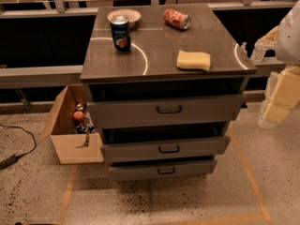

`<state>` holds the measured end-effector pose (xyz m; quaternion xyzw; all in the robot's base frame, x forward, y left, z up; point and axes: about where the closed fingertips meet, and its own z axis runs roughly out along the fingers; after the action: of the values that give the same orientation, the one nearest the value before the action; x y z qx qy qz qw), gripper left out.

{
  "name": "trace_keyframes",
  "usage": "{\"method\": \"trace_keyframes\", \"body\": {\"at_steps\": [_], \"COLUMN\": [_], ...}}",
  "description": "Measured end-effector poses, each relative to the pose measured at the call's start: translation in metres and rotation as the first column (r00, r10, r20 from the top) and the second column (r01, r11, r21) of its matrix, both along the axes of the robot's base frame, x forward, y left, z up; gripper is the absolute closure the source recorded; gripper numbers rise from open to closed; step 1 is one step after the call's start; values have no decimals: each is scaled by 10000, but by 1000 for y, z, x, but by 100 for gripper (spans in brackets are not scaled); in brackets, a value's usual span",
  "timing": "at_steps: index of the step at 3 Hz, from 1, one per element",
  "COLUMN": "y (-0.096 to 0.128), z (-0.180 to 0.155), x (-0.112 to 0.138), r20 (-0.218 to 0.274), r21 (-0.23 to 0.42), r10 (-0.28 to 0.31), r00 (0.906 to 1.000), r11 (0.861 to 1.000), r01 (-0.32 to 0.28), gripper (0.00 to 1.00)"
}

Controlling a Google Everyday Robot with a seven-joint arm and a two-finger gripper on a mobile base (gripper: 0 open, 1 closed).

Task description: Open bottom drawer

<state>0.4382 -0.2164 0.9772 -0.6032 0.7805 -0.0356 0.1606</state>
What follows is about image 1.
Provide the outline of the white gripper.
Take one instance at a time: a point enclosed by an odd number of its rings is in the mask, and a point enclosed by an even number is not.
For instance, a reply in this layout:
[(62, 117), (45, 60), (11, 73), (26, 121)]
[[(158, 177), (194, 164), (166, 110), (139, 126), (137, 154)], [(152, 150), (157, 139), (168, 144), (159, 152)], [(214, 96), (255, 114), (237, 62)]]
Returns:
[(289, 67), (279, 75), (272, 71), (264, 95), (258, 125), (266, 129), (275, 128), (289, 115), (289, 109), (300, 102), (300, 67)]

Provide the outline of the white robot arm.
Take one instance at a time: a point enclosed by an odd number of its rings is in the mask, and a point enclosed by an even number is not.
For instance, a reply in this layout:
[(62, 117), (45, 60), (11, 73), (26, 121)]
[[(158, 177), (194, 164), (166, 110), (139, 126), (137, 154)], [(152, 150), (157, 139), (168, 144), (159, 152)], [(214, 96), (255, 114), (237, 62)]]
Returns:
[(261, 128), (278, 126), (300, 102), (300, 1), (278, 26), (257, 40), (250, 59), (259, 63), (269, 50), (286, 67), (268, 78), (258, 120)]

